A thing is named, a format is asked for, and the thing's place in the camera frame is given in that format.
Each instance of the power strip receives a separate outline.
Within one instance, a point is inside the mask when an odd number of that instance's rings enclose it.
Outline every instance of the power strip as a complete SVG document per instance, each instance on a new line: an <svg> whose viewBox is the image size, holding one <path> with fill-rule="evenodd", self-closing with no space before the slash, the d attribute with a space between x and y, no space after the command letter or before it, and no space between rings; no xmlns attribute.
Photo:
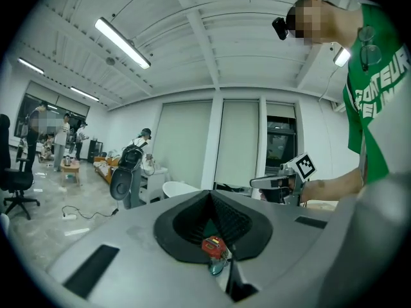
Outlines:
<svg viewBox="0 0 411 308"><path fill-rule="evenodd" d="M76 220L77 215L76 214L66 214L66 216L63 216L63 220Z"/></svg>

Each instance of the person in green shirt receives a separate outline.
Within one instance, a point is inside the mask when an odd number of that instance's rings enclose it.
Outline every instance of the person in green shirt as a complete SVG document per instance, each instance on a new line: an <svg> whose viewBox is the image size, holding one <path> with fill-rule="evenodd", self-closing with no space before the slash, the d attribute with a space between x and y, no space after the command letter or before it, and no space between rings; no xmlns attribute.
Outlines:
<svg viewBox="0 0 411 308"><path fill-rule="evenodd" d="M360 154L365 140L364 167L336 179L306 183L302 201L331 201L358 194L365 184L389 173L368 125L404 86L410 68L407 47L383 10L370 4L348 11L327 1L298 0L285 23L293 36L307 43L337 42L350 52L343 91L349 120L348 148Z"/></svg>

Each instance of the neck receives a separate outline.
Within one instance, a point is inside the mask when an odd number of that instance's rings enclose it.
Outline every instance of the neck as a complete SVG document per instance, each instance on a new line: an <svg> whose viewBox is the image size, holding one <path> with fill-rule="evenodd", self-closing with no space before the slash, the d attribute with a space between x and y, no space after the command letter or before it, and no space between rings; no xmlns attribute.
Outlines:
<svg viewBox="0 0 411 308"><path fill-rule="evenodd" d="M350 49L357 39L358 30L363 27L362 9L353 12L335 8L332 13L333 25L330 37L342 47Z"/></svg>

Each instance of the red object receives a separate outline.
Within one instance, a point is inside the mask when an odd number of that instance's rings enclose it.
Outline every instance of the red object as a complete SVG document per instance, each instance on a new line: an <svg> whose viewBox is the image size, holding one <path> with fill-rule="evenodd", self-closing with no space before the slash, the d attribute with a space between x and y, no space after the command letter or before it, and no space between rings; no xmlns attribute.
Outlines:
<svg viewBox="0 0 411 308"><path fill-rule="evenodd" d="M207 252L211 258L224 259L227 255L227 247L222 239L216 236L210 236L203 240L201 249Z"/></svg>

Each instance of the eyeglasses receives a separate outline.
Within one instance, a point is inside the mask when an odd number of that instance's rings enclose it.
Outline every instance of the eyeglasses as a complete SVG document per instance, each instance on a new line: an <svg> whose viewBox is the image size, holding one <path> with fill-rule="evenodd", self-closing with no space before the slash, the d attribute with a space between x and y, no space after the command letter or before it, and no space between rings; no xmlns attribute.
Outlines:
<svg viewBox="0 0 411 308"><path fill-rule="evenodd" d="M358 39L361 41L360 60L362 70L368 72L370 65L376 65L381 61L381 49L372 44L375 37L375 30L371 26L366 26L358 32Z"/></svg>

